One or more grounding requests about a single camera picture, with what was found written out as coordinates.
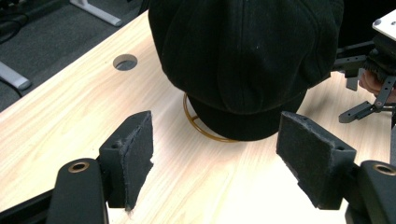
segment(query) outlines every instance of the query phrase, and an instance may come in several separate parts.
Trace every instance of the black cap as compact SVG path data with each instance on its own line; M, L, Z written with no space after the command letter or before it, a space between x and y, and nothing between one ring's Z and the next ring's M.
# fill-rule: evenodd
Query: black cap
M277 132L330 75L343 0L151 0L163 71L202 122L234 140Z

